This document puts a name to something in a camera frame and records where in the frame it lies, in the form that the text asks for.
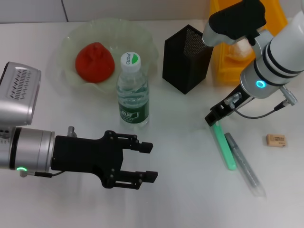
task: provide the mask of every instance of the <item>black mesh pen holder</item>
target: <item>black mesh pen holder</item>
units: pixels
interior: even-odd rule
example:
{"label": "black mesh pen holder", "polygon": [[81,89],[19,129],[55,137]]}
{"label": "black mesh pen holder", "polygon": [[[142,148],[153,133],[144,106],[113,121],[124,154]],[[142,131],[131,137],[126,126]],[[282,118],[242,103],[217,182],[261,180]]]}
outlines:
{"label": "black mesh pen holder", "polygon": [[205,79],[212,54],[203,34],[191,25],[165,41],[162,78],[183,94]]}

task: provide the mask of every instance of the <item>plastic bowl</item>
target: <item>plastic bowl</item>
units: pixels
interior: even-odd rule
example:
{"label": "plastic bowl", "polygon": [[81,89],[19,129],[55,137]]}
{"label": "plastic bowl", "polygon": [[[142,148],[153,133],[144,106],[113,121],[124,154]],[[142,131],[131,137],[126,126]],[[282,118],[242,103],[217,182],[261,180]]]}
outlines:
{"label": "plastic bowl", "polygon": [[[83,80],[75,68],[77,54],[87,45],[100,42],[112,54],[115,71],[107,80],[89,83]],[[147,74],[150,64],[156,64],[158,51],[152,35],[136,22],[122,19],[97,19],[87,22],[65,37],[59,50],[58,64],[62,67],[67,82],[73,87],[92,85],[98,90],[109,93],[116,89],[116,81],[121,71],[120,57],[128,51],[139,54],[142,71]]]}

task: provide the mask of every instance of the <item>beige eraser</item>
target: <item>beige eraser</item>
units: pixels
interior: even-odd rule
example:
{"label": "beige eraser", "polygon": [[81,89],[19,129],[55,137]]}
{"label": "beige eraser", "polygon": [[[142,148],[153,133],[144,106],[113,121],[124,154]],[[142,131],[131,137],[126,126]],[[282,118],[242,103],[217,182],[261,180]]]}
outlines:
{"label": "beige eraser", "polygon": [[286,146],[286,138],[283,134],[268,134],[267,146],[284,147]]}

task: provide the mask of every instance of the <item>red tomato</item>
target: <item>red tomato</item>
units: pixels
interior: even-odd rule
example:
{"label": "red tomato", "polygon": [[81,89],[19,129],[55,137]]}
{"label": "red tomato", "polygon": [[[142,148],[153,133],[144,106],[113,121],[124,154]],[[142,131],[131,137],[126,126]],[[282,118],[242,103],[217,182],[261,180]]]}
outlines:
{"label": "red tomato", "polygon": [[101,44],[92,43],[82,49],[75,61],[76,71],[87,82],[98,83],[108,79],[115,69],[111,53]]}

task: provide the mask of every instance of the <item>green bottle label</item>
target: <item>green bottle label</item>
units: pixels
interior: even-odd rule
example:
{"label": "green bottle label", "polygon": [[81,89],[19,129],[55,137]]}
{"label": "green bottle label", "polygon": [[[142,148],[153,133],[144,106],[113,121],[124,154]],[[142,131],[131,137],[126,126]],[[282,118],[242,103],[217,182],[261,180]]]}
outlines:
{"label": "green bottle label", "polygon": [[149,101],[139,108],[127,108],[119,103],[119,113],[124,121],[138,124],[149,116]]}

